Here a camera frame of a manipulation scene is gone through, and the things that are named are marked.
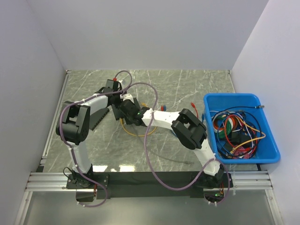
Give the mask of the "black network switch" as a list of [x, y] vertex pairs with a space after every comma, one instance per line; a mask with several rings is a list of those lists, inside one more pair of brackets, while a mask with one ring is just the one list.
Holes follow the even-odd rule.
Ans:
[[[93, 131], [98, 126], [98, 124], [103, 120], [103, 118], [109, 113], [109, 111], [110, 110], [106, 107], [103, 109], [99, 109], [94, 113], [91, 113], [89, 129]], [[125, 115], [114, 105], [112, 105], [112, 111], [116, 120], [124, 119], [126, 122], [129, 123], [129, 120], [126, 119]]]

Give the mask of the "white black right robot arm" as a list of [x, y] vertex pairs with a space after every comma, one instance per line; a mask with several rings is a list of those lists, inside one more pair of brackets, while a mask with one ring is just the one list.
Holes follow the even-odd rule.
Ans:
[[129, 125], [166, 128], [175, 133], [180, 143], [192, 150], [201, 165], [210, 162], [200, 175], [204, 187], [217, 187], [223, 181], [224, 167], [216, 161], [215, 154], [209, 146], [205, 125], [189, 110], [165, 112], [140, 107], [132, 100], [123, 100], [112, 107], [116, 120], [125, 119]]

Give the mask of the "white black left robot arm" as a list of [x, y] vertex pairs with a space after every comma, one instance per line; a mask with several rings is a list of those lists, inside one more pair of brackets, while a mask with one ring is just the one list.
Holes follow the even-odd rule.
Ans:
[[81, 188], [94, 183], [92, 163], [89, 160], [85, 140], [109, 113], [108, 106], [120, 99], [122, 85], [117, 79], [108, 79], [106, 85], [92, 97], [78, 102], [63, 103], [56, 134], [67, 145], [72, 160], [68, 181]]

